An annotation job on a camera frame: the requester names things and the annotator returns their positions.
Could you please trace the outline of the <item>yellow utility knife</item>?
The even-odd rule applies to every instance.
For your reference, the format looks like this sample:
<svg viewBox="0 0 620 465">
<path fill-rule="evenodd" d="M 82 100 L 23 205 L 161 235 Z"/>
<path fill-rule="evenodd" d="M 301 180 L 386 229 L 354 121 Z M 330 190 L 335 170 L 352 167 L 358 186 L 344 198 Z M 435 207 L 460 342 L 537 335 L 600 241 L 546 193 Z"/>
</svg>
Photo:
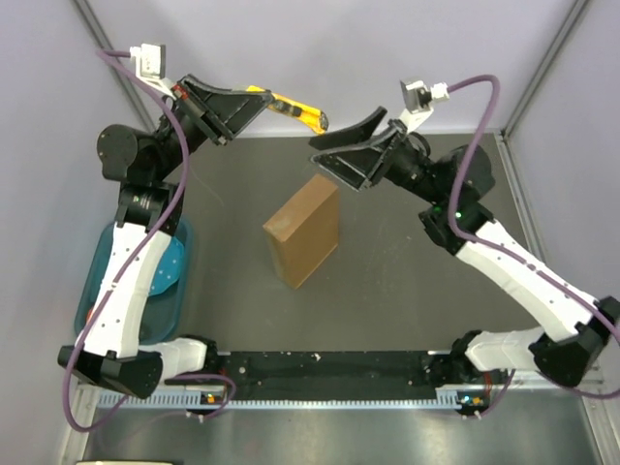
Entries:
<svg viewBox="0 0 620 465">
<path fill-rule="evenodd" d="M 273 93 L 256 85 L 249 85 L 245 88 L 247 92 L 267 92 L 273 97 L 272 102 L 267 108 L 273 112 L 285 115 L 296 121 L 301 122 L 316 135 L 323 135 L 329 126 L 326 114 L 319 108 L 314 108 L 288 97 Z"/>
</svg>

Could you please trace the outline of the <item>brown cardboard express box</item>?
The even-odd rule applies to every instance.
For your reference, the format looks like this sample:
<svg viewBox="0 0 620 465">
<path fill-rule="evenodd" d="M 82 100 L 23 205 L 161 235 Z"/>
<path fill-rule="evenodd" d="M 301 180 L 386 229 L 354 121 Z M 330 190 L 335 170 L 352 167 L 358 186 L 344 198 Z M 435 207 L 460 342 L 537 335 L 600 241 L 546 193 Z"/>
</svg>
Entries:
<svg viewBox="0 0 620 465">
<path fill-rule="evenodd" d="M 316 174 L 263 224 L 277 276 L 299 288 L 337 248 L 339 224 L 338 187 Z"/>
</svg>

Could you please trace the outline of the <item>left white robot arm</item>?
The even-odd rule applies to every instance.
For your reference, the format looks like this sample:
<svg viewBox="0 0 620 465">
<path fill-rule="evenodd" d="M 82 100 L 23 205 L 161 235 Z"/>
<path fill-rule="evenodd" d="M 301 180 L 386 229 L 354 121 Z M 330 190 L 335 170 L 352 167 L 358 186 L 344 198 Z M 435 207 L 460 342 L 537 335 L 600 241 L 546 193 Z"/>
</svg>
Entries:
<svg viewBox="0 0 620 465">
<path fill-rule="evenodd" d="M 168 175 L 206 141 L 234 140 L 274 101 L 268 90 L 230 90 L 187 75 L 159 99 L 165 110 L 147 133 L 107 126 L 97 139 L 102 174 L 120 185 L 112 248 L 90 318 L 57 362 L 93 386 L 144 399 L 167 379 L 188 373 L 199 384 L 219 375 L 213 346 L 200 338 L 140 344 L 140 324 L 157 266 L 175 235 L 184 189 Z"/>
</svg>

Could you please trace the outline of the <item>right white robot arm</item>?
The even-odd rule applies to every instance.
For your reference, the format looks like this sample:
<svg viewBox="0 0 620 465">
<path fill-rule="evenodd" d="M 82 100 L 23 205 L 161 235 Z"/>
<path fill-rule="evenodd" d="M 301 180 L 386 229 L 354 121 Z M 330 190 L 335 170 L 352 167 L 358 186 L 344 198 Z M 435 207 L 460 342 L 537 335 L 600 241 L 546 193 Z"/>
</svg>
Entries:
<svg viewBox="0 0 620 465">
<path fill-rule="evenodd" d="M 450 194 L 466 146 L 433 160 L 426 139 L 409 131 L 402 120 L 391 119 L 378 132 L 386 113 L 377 108 L 350 128 L 312 138 L 312 162 L 356 191 L 388 180 L 428 202 L 418 217 L 431 241 L 485 275 L 537 322 L 526 330 L 467 332 L 448 354 L 429 363 L 430 381 L 438 386 L 471 384 L 488 372 L 527 370 L 563 388 L 576 388 L 619 322 L 618 300 L 594 298 L 559 278 L 481 204 L 495 185 L 481 147 L 467 169 L 457 208 L 450 212 Z"/>
</svg>

